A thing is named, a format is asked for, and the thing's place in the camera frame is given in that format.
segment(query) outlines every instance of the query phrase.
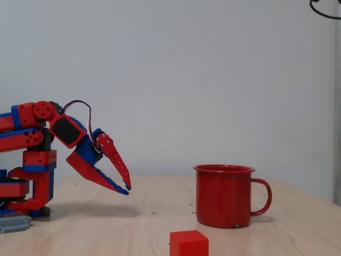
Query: black cable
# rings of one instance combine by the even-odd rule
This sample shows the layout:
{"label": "black cable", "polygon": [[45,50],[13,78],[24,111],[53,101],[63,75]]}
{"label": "black cable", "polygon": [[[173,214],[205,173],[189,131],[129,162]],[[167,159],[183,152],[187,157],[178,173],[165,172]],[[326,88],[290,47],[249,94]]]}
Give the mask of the black cable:
{"label": "black cable", "polygon": [[69,103],[67,103],[64,108],[63,108],[63,115],[65,114],[66,110],[74,103],[83,103],[85,105],[87,105],[87,107],[89,108],[89,118],[87,120],[87,128],[89,129],[89,134],[90,134],[90,138],[92,140],[93,143],[95,143],[95,145],[97,146],[97,143],[92,135],[92,130],[91,130],[91,107],[88,103],[84,102],[84,101],[81,101],[81,100],[73,100]]}
{"label": "black cable", "polygon": [[326,17],[328,19],[333,19],[333,20],[341,20],[341,17],[335,17],[335,16],[329,16],[329,15],[326,15],[318,10],[315,9],[314,5],[313,5],[313,2],[318,2],[319,0],[310,0],[310,8],[316,12],[317,14],[323,16],[323,17]]}

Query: table surface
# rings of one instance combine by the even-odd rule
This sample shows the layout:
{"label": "table surface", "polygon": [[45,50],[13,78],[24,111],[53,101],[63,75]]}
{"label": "table surface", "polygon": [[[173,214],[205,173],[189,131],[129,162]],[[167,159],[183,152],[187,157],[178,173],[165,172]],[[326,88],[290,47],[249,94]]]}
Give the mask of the table surface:
{"label": "table surface", "polygon": [[[169,255],[169,233],[199,230],[210,256],[341,255],[341,207],[280,180],[270,209],[241,229],[196,220],[195,177],[132,177],[129,196],[74,177],[55,186],[50,217],[27,231],[0,235],[0,255]],[[266,202],[253,183],[252,209]]]}

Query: red block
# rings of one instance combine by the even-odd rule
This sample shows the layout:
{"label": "red block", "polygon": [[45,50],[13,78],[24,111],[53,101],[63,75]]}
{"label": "red block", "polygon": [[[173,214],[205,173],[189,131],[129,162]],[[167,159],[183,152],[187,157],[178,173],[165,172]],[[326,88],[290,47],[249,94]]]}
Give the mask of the red block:
{"label": "red block", "polygon": [[208,238],[197,230],[171,232],[169,256],[208,256]]}

